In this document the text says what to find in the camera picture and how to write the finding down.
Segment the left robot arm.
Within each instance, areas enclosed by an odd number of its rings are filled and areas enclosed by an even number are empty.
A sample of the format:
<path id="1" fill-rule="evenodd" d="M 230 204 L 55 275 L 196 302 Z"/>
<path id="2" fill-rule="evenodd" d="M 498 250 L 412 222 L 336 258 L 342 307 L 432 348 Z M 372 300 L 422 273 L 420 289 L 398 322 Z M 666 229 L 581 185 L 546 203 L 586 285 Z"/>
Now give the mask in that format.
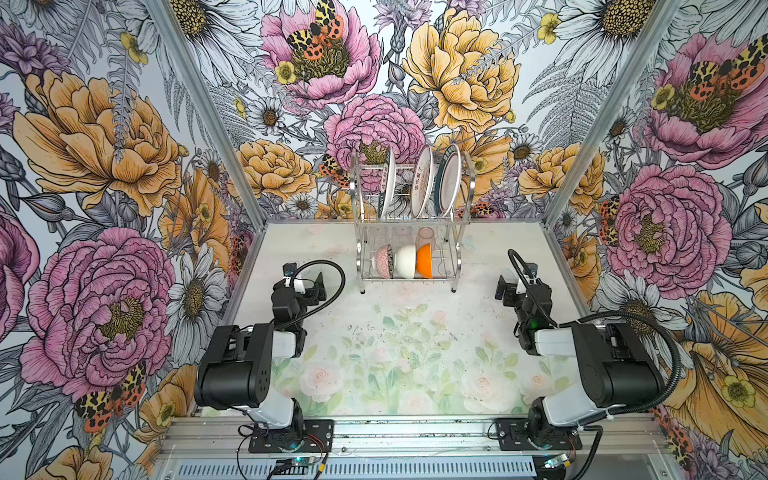
<path id="1" fill-rule="evenodd" d="M 214 330 L 198 365 L 195 402 L 243 414 L 253 428 L 250 452 L 293 453 L 310 440 L 299 402 L 271 385 L 272 364 L 301 356 L 307 337 L 301 316 L 325 299 L 322 275 L 284 279 L 273 287 L 271 321 Z"/>

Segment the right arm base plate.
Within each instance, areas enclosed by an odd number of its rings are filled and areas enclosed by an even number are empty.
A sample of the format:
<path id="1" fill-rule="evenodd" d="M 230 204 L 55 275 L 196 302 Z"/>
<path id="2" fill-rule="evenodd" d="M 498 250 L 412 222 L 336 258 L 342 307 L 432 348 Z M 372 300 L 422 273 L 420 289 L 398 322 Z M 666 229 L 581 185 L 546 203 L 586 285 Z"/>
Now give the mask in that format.
<path id="1" fill-rule="evenodd" d="M 496 419 L 492 430 L 502 451 L 573 451 L 583 448 L 576 429 L 553 427 L 549 424 L 537 427 L 522 417 Z"/>

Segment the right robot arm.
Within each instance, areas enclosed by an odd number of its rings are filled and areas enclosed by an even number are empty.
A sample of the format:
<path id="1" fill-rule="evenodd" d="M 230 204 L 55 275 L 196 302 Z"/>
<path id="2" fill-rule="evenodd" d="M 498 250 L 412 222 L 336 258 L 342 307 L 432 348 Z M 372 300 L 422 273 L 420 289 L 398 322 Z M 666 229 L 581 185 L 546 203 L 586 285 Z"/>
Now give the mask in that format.
<path id="1" fill-rule="evenodd" d="M 625 322 L 598 326 L 587 318 L 555 325 L 552 289 L 539 281 L 507 281 L 500 277 L 495 298 L 515 311 L 513 329 L 530 356 L 576 361 L 578 375 L 565 389 L 531 402 L 525 421 L 496 422 L 499 443 L 535 449 L 581 447 L 579 431 L 621 413 L 647 410 L 661 403 L 668 383 L 638 335 Z"/>

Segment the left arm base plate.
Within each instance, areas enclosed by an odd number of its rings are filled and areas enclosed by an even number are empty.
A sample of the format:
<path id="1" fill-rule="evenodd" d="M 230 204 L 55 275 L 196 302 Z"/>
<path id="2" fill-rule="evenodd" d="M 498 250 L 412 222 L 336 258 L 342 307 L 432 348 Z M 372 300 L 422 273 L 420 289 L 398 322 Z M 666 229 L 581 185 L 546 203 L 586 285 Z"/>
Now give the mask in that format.
<path id="1" fill-rule="evenodd" d="M 251 454 L 325 454 L 332 449 L 335 422 L 304 420 L 282 429 L 257 429 L 249 438 Z"/>

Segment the pink patterned bowl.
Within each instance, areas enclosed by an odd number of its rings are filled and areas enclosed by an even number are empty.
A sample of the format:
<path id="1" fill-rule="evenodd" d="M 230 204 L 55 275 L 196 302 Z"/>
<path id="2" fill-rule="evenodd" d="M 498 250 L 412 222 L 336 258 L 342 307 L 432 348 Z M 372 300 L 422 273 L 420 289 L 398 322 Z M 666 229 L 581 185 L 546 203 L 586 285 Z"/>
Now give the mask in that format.
<path id="1" fill-rule="evenodd" d="M 386 244 L 380 247 L 373 257 L 373 267 L 382 279 L 392 279 L 394 272 L 394 253 L 392 246 Z"/>

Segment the cream white bowl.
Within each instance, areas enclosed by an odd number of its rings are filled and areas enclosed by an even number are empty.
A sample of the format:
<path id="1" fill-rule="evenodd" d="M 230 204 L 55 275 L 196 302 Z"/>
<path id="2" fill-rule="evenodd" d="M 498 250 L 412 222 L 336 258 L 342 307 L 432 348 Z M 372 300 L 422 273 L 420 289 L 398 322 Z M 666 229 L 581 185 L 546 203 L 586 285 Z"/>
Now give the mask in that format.
<path id="1" fill-rule="evenodd" d="M 405 245 L 394 254 L 394 271 L 398 278 L 413 280 L 416 273 L 416 248 Z"/>

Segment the orange bowl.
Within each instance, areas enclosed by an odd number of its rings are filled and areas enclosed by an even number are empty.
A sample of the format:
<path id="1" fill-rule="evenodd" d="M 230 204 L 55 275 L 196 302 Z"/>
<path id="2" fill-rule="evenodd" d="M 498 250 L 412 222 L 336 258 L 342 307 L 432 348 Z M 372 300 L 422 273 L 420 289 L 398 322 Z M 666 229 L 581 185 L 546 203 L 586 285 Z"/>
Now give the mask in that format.
<path id="1" fill-rule="evenodd" d="M 425 279 L 433 278 L 432 245 L 426 243 L 416 250 L 415 270 Z"/>

